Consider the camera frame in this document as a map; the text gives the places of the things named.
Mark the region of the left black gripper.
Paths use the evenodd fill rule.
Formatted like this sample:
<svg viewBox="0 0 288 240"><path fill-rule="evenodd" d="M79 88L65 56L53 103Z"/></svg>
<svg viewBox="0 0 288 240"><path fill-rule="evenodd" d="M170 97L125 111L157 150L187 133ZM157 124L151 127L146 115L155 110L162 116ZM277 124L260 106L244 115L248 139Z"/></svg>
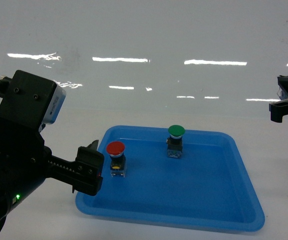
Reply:
<svg viewBox="0 0 288 240"><path fill-rule="evenodd" d="M40 135L49 121L44 117L0 117L0 195L28 195L45 178L57 179L90 196L101 189L104 155L97 151L99 140L79 147L74 162L57 158Z"/></svg>

